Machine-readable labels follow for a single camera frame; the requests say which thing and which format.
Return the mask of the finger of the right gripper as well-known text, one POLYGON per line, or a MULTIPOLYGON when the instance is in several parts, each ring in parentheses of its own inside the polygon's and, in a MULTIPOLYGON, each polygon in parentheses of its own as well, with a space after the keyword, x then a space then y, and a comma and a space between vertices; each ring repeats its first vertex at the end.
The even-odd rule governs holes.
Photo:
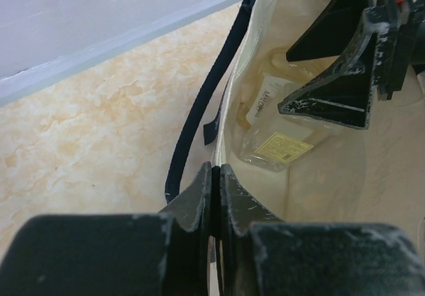
POLYGON ((339 56, 349 44, 367 0, 331 0, 286 52, 289 62, 339 56))
POLYGON ((390 22, 384 7, 367 7, 337 60, 279 104, 282 115, 300 115, 351 129, 367 129, 376 86, 388 65, 390 22))

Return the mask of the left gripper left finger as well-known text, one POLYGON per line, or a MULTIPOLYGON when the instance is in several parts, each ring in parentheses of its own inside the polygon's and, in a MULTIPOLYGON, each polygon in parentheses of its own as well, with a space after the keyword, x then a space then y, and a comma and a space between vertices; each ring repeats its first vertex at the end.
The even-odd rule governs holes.
POLYGON ((1 262, 2 295, 208 295, 212 167, 155 214, 41 215, 1 262))

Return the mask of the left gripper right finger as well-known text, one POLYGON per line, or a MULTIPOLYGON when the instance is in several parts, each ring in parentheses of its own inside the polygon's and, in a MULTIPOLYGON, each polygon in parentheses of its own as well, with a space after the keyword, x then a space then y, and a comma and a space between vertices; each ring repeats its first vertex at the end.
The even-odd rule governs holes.
POLYGON ((220 169, 221 295, 423 295, 424 264, 389 224, 280 220, 220 169))

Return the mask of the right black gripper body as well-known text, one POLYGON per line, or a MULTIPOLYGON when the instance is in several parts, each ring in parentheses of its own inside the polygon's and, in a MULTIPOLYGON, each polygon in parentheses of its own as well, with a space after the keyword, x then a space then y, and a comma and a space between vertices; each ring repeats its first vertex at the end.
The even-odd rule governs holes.
POLYGON ((380 100, 390 100, 402 89, 410 66, 424 71, 424 0, 374 0, 378 13, 374 22, 383 28, 367 46, 367 68, 371 85, 380 100))

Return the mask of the amber bottle white cap tall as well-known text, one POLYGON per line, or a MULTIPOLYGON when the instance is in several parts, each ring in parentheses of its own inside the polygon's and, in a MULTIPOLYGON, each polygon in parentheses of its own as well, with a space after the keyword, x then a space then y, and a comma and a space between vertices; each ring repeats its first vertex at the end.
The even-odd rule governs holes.
POLYGON ((271 50, 260 59, 242 89, 237 123, 248 131, 262 111, 278 94, 289 94, 324 69, 320 60, 289 62, 285 48, 271 50))

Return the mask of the clear bottle dark cap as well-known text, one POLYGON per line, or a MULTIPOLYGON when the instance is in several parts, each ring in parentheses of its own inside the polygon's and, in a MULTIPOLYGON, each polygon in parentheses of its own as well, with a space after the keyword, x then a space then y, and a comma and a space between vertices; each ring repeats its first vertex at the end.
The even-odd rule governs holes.
POLYGON ((282 171, 316 145, 335 134, 330 123, 303 116, 282 115, 280 101, 301 84, 271 74, 262 76, 260 89, 245 119, 250 128, 243 135, 238 157, 271 171, 282 171))

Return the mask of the beige canvas tote bag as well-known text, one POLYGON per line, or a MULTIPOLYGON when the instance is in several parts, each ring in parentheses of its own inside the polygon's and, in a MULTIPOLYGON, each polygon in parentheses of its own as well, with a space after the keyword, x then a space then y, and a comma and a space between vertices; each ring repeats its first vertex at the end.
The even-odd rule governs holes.
POLYGON ((242 0, 239 12, 185 121, 165 181, 167 205, 212 167, 211 234, 218 278, 220 169, 280 220, 290 223, 389 224, 402 230, 424 264, 424 71, 410 66, 401 91, 375 90, 367 129, 337 131, 282 171, 238 157, 242 89, 260 59, 287 51, 331 0, 242 0))

